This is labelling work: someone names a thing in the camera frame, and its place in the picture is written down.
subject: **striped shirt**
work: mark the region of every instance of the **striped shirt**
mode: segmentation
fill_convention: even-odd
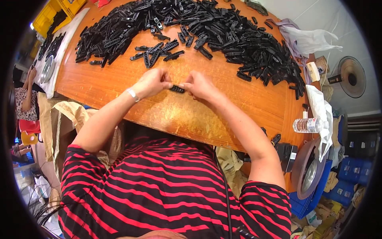
[[[223,176],[207,145],[135,139],[106,170],[77,145],[66,152],[59,223],[65,238],[139,237],[170,230],[194,238],[228,238]],[[236,198],[229,189],[233,232],[289,238],[291,206],[279,186],[249,181]],[[233,234],[233,238],[243,238]]]

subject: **white wall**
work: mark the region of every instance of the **white wall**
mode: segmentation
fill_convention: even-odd
[[[380,113],[377,78],[370,54],[357,24],[346,8],[338,0],[260,0],[260,2],[280,19],[292,19],[301,30],[324,29],[332,32],[338,41],[333,45],[343,46],[339,50],[316,52],[316,58],[324,55],[328,60],[330,73],[337,73],[338,63],[345,56],[355,57],[366,75],[365,93],[358,99],[349,97],[340,84],[333,84],[334,94],[330,104],[335,109],[342,108],[349,117]]]

